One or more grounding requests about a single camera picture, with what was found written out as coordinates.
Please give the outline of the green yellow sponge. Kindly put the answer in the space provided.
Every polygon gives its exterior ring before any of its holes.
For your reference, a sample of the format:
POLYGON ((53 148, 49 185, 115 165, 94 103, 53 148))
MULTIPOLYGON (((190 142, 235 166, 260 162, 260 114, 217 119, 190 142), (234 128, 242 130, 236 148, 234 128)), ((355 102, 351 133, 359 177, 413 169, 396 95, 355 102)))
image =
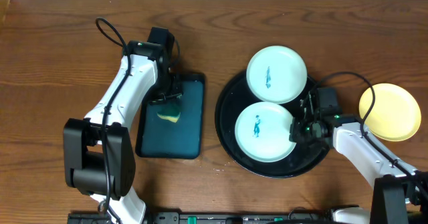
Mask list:
POLYGON ((162 120, 177 123, 181 116, 181 107, 176 102, 169 103, 163 106, 156 114, 162 120))

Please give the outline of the light green plate with stain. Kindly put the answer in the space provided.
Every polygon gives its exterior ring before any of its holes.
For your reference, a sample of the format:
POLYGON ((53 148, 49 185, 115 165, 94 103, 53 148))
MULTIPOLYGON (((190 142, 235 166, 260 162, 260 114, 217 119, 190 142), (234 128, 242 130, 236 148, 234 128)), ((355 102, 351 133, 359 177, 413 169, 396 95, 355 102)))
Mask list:
POLYGON ((252 94, 265 102, 285 104, 296 99, 307 82, 306 64, 294 50, 273 45, 249 61, 246 80, 252 94))

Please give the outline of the yellow plate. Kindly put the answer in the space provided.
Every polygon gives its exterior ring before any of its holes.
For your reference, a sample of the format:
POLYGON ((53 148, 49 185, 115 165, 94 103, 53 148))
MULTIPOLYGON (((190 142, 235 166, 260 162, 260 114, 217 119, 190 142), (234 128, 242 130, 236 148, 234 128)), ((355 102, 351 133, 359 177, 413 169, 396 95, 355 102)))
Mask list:
POLYGON ((360 97, 361 117, 369 113, 365 124, 383 140, 398 142, 409 139, 421 125, 421 109, 404 88, 388 83, 376 84, 360 97))

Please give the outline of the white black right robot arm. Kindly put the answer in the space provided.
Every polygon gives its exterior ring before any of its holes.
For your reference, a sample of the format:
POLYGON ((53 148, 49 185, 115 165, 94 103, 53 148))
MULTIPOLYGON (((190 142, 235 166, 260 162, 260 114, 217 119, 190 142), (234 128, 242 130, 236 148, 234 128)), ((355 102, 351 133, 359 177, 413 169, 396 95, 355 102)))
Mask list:
POLYGON ((334 149, 373 188, 371 210, 339 207, 328 223, 426 223, 427 173, 402 161, 354 116, 342 113, 335 92, 317 90, 300 100, 304 115, 294 118, 290 140, 306 147, 334 149))

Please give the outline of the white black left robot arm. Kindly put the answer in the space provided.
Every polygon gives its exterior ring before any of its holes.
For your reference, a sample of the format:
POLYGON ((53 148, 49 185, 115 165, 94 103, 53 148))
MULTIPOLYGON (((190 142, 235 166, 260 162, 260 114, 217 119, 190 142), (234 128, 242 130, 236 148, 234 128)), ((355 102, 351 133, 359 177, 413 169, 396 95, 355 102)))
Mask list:
POLYGON ((176 40, 121 44, 120 69, 97 105, 64 126, 66 184, 98 202, 95 213, 70 213, 68 223, 143 223, 146 204, 133 188, 136 163, 130 127, 141 104, 169 104, 182 95, 171 74, 176 40))

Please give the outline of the rectangular black water tray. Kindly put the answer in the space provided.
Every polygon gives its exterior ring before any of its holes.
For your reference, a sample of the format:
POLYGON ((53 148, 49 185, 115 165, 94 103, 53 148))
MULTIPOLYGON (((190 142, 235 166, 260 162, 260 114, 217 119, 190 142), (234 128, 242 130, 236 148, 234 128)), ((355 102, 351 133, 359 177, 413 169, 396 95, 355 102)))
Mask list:
POLYGON ((142 101, 135 152, 139 157, 195 159, 201 151, 204 74, 182 74, 183 95, 176 102, 181 107, 177 123, 162 120, 157 112, 166 104, 142 101))

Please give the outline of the round black tray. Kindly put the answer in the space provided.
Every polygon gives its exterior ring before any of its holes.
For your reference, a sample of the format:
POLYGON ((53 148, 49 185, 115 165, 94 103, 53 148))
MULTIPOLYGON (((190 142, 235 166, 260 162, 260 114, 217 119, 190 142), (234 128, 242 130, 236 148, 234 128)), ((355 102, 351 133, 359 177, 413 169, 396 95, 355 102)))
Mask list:
POLYGON ((269 178, 286 179, 312 170, 328 154, 325 144, 298 144, 284 159, 277 162, 259 162, 248 157, 235 139, 235 123, 239 114, 251 104, 259 102, 247 85, 246 71, 234 76, 224 87, 215 109, 215 128, 226 153, 244 169, 269 178))

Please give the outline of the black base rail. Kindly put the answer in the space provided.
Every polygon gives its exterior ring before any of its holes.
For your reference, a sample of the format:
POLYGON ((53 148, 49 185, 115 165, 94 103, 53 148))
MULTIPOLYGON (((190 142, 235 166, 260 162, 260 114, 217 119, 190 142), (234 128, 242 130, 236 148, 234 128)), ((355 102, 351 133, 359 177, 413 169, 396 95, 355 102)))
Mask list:
POLYGON ((265 223, 339 223, 315 213, 291 215, 226 215, 180 214, 163 212, 147 214, 142 224, 265 224, 265 223))

